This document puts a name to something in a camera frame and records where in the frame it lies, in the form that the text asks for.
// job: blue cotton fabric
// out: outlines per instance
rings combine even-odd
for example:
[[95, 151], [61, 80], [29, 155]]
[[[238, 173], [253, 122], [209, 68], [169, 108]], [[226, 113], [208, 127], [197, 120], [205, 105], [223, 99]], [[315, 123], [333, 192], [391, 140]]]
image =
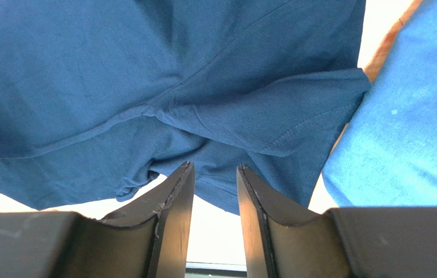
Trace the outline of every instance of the blue cotton fabric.
[[323, 178], [340, 206], [437, 206], [437, 0], [398, 34]]
[[0, 0], [0, 192], [130, 199], [183, 161], [238, 213], [249, 164], [305, 206], [368, 90], [365, 2]]

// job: stitching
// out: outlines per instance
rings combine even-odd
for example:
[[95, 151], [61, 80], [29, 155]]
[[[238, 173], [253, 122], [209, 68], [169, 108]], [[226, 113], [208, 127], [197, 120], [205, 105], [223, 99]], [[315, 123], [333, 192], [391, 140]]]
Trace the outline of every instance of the stitching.
[[292, 126], [292, 127], [289, 128], [288, 130], [286, 130], [284, 133], [282, 133], [282, 134], [281, 134], [279, 137], [277, 137], [277, 139], [275, 139], [272, 143], [270, 143], [270, 144], [267, 145], [265, 148], [263, 148], [263, 149], [261, 150], [261, 152], [265, 152], [267, 149], [269, 149], [269, 148], [271, 148], [272, 146], [278, 144], [278, 142], [280, 142], [280, 140], [282, 140], [282, 139], [284, 139], [285, 137], [287, 137], [287, 136], [292, 132], [293, 129], [298, 128], [300, 125], [304, 124], [305, 122], [307, 122], [307, 121], [309, 121], [309, 120], [311, 120], [311, 119], [313, 119], [313, 118], [315, 118], [315, 117], [318, 117], [318, 116], [321, 116], [321, 115], [324, 115], [324, 114], [328, 114], [328, 113], [333, 112], [333, 111], [336, 111], [336, 110], [341, 110], [341, 109], [344, 109], [344, 108], [347, 108], [347, 107], [351, 107], [351, 106], [353, 106], [353, 104], [348, 104], [348, 105], [346, 105], [346, 106], [333, 108], [333, 109], [330, 109], [330, 110], [328, 110], [328, 111], [325, 111], [325, 112], [322, 112], [322, 113], [316, 114], [316, 115], [314, 115], [314, 116], [311, 116], [311, 117], [309, 117], [308, 119], [305, 119], [305, 120], [303, 120], [302, 122], [297, 123], [295, 126]]

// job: wrinkled fabric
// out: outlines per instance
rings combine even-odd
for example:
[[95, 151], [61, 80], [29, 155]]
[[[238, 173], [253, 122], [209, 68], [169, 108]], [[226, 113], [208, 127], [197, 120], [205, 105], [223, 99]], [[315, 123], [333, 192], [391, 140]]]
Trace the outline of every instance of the wrinkled fabric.
[[365, 2], [0, 0], [0, 192], [127, 200], [196, 165], [238, 213], [249, 164], [305, 206], [369, 83]]
[[398, 34], [323, 178], [340, 206], [437, 206], [437, 0]]

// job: dark blue t-shirt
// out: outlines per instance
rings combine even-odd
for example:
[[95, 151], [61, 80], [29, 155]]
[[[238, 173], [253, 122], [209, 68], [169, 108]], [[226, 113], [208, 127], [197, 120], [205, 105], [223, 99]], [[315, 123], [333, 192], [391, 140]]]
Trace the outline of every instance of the dark blue t-shirt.
[[365, 2], [0, 0], [0, 192], [36, 209], [131, 198], [196, 164], [238, 212], [249, 164], [307, 205], [369, 88]]

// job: blue t-shirt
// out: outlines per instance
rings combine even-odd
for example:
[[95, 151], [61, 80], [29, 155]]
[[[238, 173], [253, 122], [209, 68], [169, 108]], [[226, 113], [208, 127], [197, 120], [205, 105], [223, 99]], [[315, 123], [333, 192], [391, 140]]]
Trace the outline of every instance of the blue t-shirt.
[[30, 207], [131, 198], [196, 165], [238, 213], [249, 164], [309, 203], [369, 82], [365, 2], [1, 1], [0, 192]]
[[396, 37], [323, 178], [340, 206], [437, 206], [437, 0]]

